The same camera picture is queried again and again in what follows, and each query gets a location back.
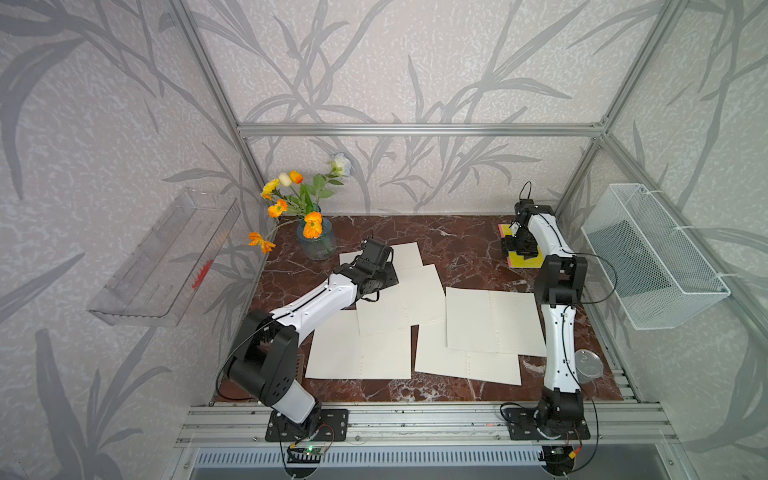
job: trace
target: white flower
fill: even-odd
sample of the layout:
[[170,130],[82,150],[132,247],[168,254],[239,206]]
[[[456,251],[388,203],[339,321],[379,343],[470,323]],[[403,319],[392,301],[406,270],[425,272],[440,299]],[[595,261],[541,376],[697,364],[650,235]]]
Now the white flower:
[[283,185],[284,187],[290,187],[290,185],[293,183],[288,174],[285,172],[278,175],[277,178],[280,179],[280,185]]
[[352,171],[352,162],[344,154],[338,153],[333,155],[331,159],[331,168],[333,173],[341,177],[348,177],[349,172]]

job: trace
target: white wire basket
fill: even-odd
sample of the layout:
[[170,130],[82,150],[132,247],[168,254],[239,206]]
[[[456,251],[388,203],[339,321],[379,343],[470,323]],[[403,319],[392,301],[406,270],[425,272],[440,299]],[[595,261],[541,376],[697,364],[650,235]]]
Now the white wire basket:
[[[581,231],[592,250],[616,269],[616,294],[638,330],[682,325],[730,295],[644,185],[609,185]],[[613,283],[611,267],[598,261]]]

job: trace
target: white paper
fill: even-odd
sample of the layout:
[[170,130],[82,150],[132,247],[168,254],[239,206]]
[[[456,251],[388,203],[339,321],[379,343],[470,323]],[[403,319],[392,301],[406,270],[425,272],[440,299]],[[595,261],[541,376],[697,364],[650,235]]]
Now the white paper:
[[445,322],[419,326],[416,372],[509,385],[522,384],[518,356],[450,349],[446,340]]
[[360,335],[445,321],[445,293],[434,265],[400,270],[397,278],[399,283],[382,290],[378,302],[358,300]]
[[410,379],[411,329],[360,336],[355,310],[342,310],[315,329],[310,379]]
[[445,308],[450,348],[547,356],[533,293],[447,288]]
[[[422,255],[419,252],[419,245],[417,245],[416,242],[392,245],[392,251],[395,254],[395,259],[392,261],[392,265],[395,267],[396,273],[400,270],[405,270],[406,268],[414,268],[423,265]],[[355,257],[361,253],[362,251],[340,254],[339,265],[342,263],[351,263]]]

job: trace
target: red object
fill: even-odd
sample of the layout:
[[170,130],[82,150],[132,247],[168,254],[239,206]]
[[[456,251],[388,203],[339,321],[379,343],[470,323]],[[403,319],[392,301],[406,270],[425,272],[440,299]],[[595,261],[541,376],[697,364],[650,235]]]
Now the red object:
[[214,264],[213,260],[208,260],[208,263],[206,263],[203,266],[203,269],[200,271],[200,273],[197,274],[197,278],[195,279],[194,283],[192,284],[192,290],[198,288],[200,284],[203,282],[203,278],[208,274],[208,270],[210,270],[210,266]]

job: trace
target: flower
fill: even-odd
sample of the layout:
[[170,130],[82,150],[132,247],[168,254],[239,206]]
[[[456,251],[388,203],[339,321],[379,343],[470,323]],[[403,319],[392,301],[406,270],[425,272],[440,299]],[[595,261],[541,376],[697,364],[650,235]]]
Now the flower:
[[323,233],[323,216],[319,212],[312,212],[304,217],[304,236],[317,238]]
[[291,170],[290,179],[293,180],[296,185],[298,185],[304,181],[304,176],[295,170]]
[[264,238],[261,236],[261,234],[259,234],[259,233],[257,233],[257,232],[251,232],[251,233],[248,235],[248,238],[250,238],[250,243],[249,243],[249,245],[251,245],[251,246],[253,246],[253,245],[260,245],[260,246],[261,246],[261,251],[262,251],[262,252],[264,252],[265,254],[267,254],[267,253],[271,252],[271,251],[272,251],[272,249],[275,247],[275,244],[274,244],[274,243],[272,243],[272,242],[267,242],[267,241],[266,241],[266,240],[265,240],[265,239],[264,239]]
[[264,185],[264,189],[261,190],[261,196],[266,198],[267,200],[272,200],[272,192],[275,191],[277,188],[277,184],[280,183],[280,179],[276,178],[272,180],[271,182]]
[[290,185],[293,183],[288,174],[285,172],[278,175],[277,178],[280,180],[280,185],[283,185],[284,187],[290,187]]
[[280,215],[283,214],[284,211],[288,209],[288,203],[280,198],[276,204],[274,204],[272,207],[269,207],[266,209],[267,213],[272,218],[277,218]]
[[348,177],[352,170],[352,162],[344,154],[333,155],[331,159],[331,173],[340,177]]

